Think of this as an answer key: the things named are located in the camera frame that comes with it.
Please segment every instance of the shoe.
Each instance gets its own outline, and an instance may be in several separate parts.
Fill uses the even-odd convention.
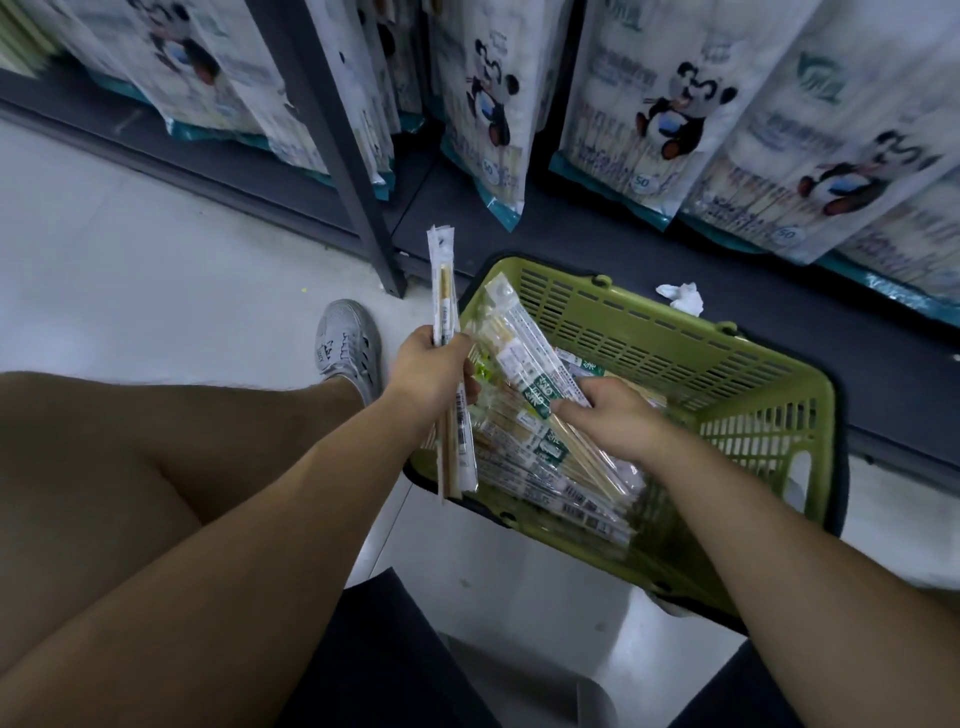
[[[321,381],[345,376],[369,406],[383,391],[380,334],[367,309],[341,299],[326,307],[317,326],[315,349]]]

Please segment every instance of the white floor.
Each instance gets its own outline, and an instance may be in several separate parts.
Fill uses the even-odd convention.
[[[6,123],[0,159],[0,371],[292,388],[315,380],[327,302],[365,304],[388,362],[430,319],[416,282],[399,302],[361,260]],[[960,588],[960,500],[852,465],[845,538]],[[624,725],[669,723],[742,639],[402,478],[351,583],[388,567],[457,643],[592,681]]]

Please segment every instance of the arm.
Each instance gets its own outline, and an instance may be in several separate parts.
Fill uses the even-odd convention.
[[[960,724],[960,619],[780,501],[622,382],[559,414],[643,465],[700,541],[808,726]]]
[[[0,725],[271,724],[404,460],[453,402],[470,342],[434,350],[430,331],[379,400],[8,672]]]

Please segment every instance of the green logo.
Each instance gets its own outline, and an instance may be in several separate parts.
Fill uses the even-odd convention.
[[[843,68],[839,63],[826,56],[813,56],[801,51],[797,62],[797,79],[800,88],[815,99],[837,105],[840,91],[847,85]]]

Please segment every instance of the panda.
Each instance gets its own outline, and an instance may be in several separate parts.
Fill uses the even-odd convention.
[[[636,132],[661,142],[664,159],[675,159],[695,150],[707,117],[736,98],[736,88],[728,86],[721,91],[716,81],[698,81],[699,73],[697,66],[684,61],[677,68],[677,75],[670,79],[671,98],[645,99],[653,106],[646,115],[642,111],[636,115]]]
[[[817,169],[824,170],[821,175],[817,179],[804,176],[797,184],[797,194],[826,201],[823,213],[827,217],[863,209],[879,199],[893,182],[922,172],[940,160],[941,155],[928,155],[921,145],[907,146],[906,138],[906,134],[896,130],[879,134],[860,159],[819,165]]]
[[[479,111],[480,116],[488,122],[491,144],[505,147],[510,144],[510,126],[503,106],[503,92],[507,97],[516,96],[520,92],[520,81],[512,73],[503,75],[500,61],[488,58],[487,46],[480,38],[475,40],[473,48],[476,51],[477,73],[468,79],[467,106],[474,119],[478,118]]]
[[[216,85],[220,64],[191,35],[190,14],[182,3],[127,0],[149,29],[150,41],[156,48],[156,57],[174,73],[182,73],[188,66],[200,81]]]

